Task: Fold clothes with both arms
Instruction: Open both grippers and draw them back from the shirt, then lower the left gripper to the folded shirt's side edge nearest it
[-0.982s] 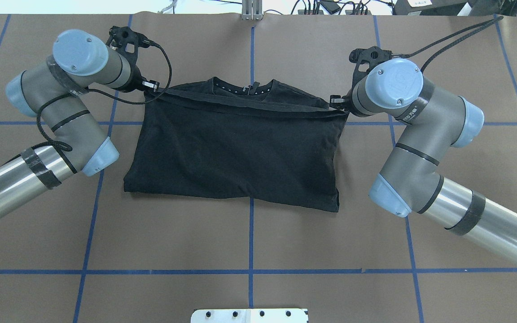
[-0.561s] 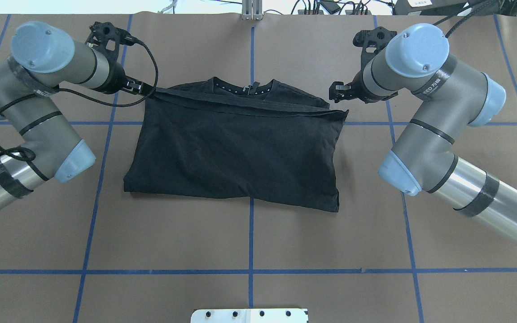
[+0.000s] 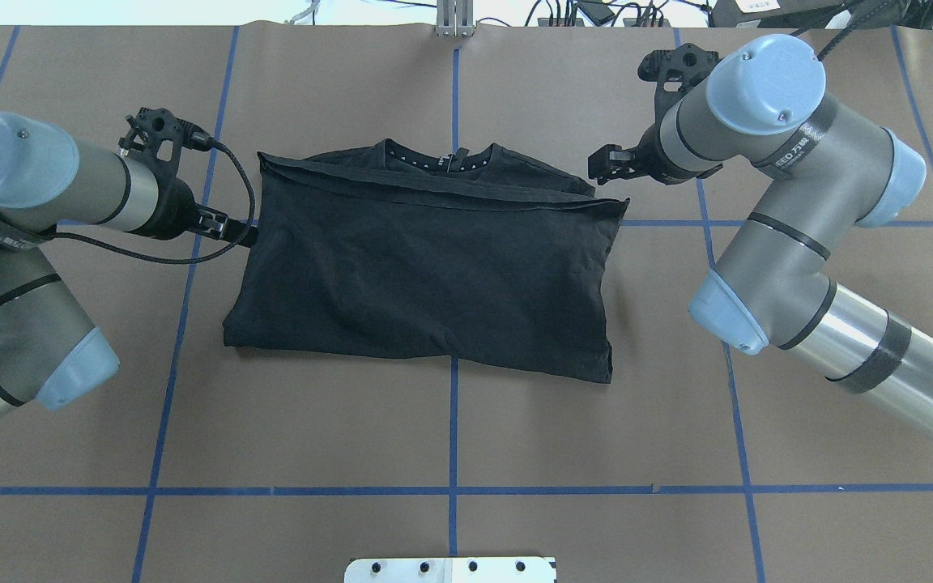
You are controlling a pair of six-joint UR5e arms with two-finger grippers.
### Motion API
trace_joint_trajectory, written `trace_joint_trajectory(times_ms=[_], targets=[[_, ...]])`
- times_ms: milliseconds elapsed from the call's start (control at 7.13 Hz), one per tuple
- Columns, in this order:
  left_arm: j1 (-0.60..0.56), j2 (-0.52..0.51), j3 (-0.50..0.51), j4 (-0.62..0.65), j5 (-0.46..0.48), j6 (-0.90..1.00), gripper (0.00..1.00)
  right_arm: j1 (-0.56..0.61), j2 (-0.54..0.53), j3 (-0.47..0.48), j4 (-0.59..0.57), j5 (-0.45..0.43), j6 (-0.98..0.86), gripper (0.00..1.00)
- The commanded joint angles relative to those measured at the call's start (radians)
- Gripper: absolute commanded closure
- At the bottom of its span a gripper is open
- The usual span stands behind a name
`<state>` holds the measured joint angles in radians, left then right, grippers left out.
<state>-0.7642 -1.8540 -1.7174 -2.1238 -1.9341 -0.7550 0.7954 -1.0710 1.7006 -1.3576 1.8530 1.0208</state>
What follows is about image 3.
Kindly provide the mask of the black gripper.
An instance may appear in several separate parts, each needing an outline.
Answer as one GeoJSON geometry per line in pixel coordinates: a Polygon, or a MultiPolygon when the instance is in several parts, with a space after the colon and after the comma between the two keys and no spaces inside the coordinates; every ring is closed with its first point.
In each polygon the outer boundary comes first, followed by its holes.
{"type": "Polygon", "coordinates": [[[721,169],[722,162],[700,171],[677,164],[664,151],[658,123],[654,123],[641,136],[636,151],[620,145],[603,145],[588,158],[588,176],[594,181],[651,177],[664,185],[678,185],[696,178],[706,180],[721,169]]]}
{"type": "Polygon", "coordinates": [[[245,223],[229,223],[229,215],[207,206],[198,206],[192,189],[181,178],[175,177],[170,187],[162,178],[158,184],[158,203],[146,222],[146,236],[157,240],[171,240],[195,228],[196,235],[212,240],[236,243],[246,248],[257,242],[258,228],[245,223]]]}

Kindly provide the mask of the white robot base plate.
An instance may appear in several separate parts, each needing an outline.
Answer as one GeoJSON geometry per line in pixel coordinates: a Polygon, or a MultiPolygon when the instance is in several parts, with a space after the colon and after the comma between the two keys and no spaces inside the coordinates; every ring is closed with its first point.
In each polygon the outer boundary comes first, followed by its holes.
{"type": "Polygon", "coordinates": [[[556,560],[534,555],[360,558],[344,582],[556,582],[556,560]]]}

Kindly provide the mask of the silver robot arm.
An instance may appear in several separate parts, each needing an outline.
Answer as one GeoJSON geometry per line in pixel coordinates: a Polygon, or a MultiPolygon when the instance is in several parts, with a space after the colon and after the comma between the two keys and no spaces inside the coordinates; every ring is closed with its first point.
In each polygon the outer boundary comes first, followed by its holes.
{"type": "Polygon", "coordinates": [[[74,221],[171,240],[193,235],[226,249],[257,239],[247,220],[196,202],[178,176],[185,149],[228,148],[167,109],[126,118],[117,151],[66,130],[0,112],[0,419],[29,402],[49,410],[110,380],[119,360],[104,333],[41,251],[59,240],[119,248],[58,226],[74,221]]]}
{"type": "Polygon", "coordinates": [[[737,156],[770,178],[690,317],[742,353],[792,354],[933,440],[933,338],[823,270],[848,230],[880,228],[917,199],[922,156],[833,96],[797,36],[760,36],[726,56],[656,49],[637,74],[658,86],[655,121],[635,147],[589,155],[592,180],[678,185],[737,156]]]}

